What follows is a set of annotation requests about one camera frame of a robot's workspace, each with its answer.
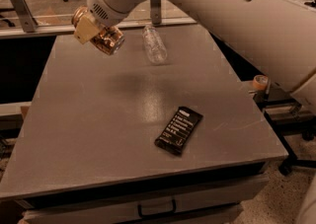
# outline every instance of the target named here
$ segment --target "plastic bottle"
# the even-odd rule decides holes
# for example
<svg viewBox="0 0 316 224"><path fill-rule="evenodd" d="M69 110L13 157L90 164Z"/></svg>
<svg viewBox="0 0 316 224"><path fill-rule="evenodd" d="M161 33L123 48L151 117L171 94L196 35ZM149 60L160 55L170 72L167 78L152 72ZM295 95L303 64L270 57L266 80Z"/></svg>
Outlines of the plastic bottle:
<svg viewBox="0 0 316 224"><path fill-rule="evenodd" d="M164 64L167 59L167 50L157 30L147 25L142 32L146 55L155 65Z"/></svg>

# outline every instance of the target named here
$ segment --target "drawer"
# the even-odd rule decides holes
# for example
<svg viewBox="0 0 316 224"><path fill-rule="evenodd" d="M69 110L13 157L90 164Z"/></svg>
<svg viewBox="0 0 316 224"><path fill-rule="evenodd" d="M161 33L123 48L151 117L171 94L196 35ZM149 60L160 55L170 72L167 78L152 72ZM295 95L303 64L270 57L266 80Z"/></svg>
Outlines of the drawer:
<svg viewBox="0 0 316 224"><path fill-rule="evenodd" d="M136 200L127 203L105 205L105 202L68 205L43 210L29 210L25 219L30 224L54 223L90 223L93 217L95 224L120 223L128 221L145 221L155 218L194 213L203 209L215 210L218 206L235 204L253 198L268 182L266 175L257 175L243 179L212 182L195 187L194 191L177 193L174 190L168 196Z"/></svg>

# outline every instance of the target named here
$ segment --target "floor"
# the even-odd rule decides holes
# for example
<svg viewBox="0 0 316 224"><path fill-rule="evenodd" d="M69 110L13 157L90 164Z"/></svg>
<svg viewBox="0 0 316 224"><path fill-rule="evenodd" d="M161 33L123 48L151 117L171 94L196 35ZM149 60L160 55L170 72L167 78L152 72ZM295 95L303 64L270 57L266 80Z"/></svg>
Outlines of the floor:
<svg viewBox="0 0 316 224"><path fill-rule="evenodd" d="M26 0L31 12L40 25L70 24L74 10L85 4L85 0ZM300 3L312 0L295 0ZM0 2L0 8L10 5L8 0ZM186 17L171 3L163 1L163 16ZM8 15L19 26L19 21L11 13ZM149 19L149 2L138 6L129 16L129 20ZM306 142L300 135L286 137L295 153L302 159L312 159L315 154L316 141ZM0 179L5 170L9 158L0 162ZM311 169L295 168L288 176L278 171L280 162L271 162L267 167L270 176L268 185L252 200L242 203L244 211L233 224L291 224L299 211L306 191L314 177L315 172Z"/></svg>

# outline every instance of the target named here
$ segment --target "desk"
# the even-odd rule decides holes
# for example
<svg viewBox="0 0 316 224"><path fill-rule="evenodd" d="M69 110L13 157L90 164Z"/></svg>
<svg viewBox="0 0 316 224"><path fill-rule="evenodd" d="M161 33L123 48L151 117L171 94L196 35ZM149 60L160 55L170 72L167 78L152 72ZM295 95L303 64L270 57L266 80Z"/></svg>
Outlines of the desk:
<svg viewBox="0 0 316 224"><path fill-rule="evenodd" d="M164 212L174 199L173 214L203 209L221 223L233 216L221 213L236 215L236 203L260 191L265 163L287 153L247 89L201 26L158 31L169 54L162 66L147 60L141 29L124 31L125 45L112 57L73 36L57 38L0 200L33 208L30 219L49 215L44 223L74 209L88 212L71 215L74 222L66 215L67 223L91 216L111 223L135 220L139 202L167 197ZM154 145L179 106L203 115L181 157ZM96 206L106 208L96 213Z"/></svg>

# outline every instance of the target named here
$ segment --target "drawer handle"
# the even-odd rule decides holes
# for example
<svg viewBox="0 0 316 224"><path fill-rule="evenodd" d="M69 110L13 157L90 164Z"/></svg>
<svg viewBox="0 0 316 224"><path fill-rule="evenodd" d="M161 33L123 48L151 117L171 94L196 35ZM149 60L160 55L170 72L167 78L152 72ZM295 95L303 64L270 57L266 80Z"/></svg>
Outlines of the drawer handle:
<svg viewBox="0 0 316 224"><path fill-rule="evenodd" d="M172 199L172 210L170 211L166 211L166 212L159 212L159 213L154 213L154 214L143 214L141 211L141 205L138 204L137 209L138 209L138 215L140 218L143 219L152 219L152 218L157 218L157 217L164 217L164 216L169 216L171 214L174 214L176 212L177 209L177 205L176 205L176 200Z"/></svg>

